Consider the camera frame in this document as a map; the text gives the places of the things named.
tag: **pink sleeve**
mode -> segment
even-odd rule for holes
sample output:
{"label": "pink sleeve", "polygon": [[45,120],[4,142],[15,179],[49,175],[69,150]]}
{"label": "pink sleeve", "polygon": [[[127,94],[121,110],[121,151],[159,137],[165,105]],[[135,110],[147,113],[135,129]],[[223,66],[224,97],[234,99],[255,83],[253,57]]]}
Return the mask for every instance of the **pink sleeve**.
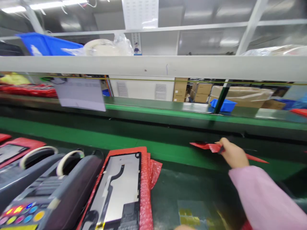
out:
{"label": "pink sleeve", "polygon": [[263,169],[231,169],[229,176],[253,230],[307,229],[307,215]]}

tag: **paper sign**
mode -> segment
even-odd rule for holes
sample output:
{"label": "paper sign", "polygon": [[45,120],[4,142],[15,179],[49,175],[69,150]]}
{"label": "paper sign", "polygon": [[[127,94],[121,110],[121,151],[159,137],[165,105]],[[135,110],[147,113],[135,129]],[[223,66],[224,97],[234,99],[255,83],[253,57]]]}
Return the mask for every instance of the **paper sign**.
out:
{"label": "paper sign", "polygon": [[54,84],[61,106],[106,111],[100,80],[67,78]]}

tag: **hand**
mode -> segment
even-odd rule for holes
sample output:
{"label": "hand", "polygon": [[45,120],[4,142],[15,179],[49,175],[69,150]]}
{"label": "hand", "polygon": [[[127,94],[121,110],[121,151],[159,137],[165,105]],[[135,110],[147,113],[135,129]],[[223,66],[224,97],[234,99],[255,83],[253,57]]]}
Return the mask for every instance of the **hand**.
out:
{"label": "hand", "polygon": [[177,228],[175,228],[175,230],[195,230],[195,228],[191,228],[187,225],[180,225]]}
{"label": "hand", "polygon": [[229,142],[224,137],[219,142],[216,142],[216,144],[224,146],[225,150],[222,152],[222,156],[231,168],[244,168],[249,166],[246,154],[239,146]]}

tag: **ceiling light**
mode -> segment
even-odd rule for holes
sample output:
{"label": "ceiling light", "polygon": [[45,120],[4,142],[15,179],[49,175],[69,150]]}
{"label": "ceiling light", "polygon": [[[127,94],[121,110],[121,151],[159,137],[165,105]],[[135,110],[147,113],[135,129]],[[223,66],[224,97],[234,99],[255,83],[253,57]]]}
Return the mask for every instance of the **ceiling light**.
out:
{"label": "ceiling light", "polygon": [[50,3],[40,3],[40,4],[30,5],[31,9],[33,10],[50,9],[61,6],[63,6],[62,2],[50,2]]}
{"label": "ceiling light", "polygon": [[87,3],[87,0],[64,0],[64,5],[75,5],[75,4],[82,4]]}
{"label": "ceiling light", "polygon": [[26,9],[22,6],[16,6],[16,7],[10,7],[10,8],[4,8],[1,9],[5,13],[17,13],[17,12],[24,12]]}
{"label": "ceiling light", "polygon": [[[33,4],[33,5],[30,5],[30,7],[33,10],[44,10],[44,9],[50,9],[50,8],[55,8],[55,7],[68,6],[68,5],[75,5],[75,4],[81,4],[81,3],[87,3],[87,0],[64,0],[62,2],[49,2],[49,3]],[[4,8],[4,9],[1,9],[1,10],[6,12],[6,13],[18,13],[18,12],[26,11],[26,9],[23,6]]]}

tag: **air vent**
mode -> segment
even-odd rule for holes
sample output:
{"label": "air vent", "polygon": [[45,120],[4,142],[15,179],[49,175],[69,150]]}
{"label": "air vent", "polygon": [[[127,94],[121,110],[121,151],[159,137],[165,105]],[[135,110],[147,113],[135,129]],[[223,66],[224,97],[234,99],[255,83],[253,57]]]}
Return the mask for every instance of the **air vent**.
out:
{"label": "air vent", "polygon": [[116,82],[119,97],[128,97],[127,86],[125,82]]}
{"label": "air vent", "polygon": [[155,100],[164,100],[166,98],[166,85],[156,84]]}

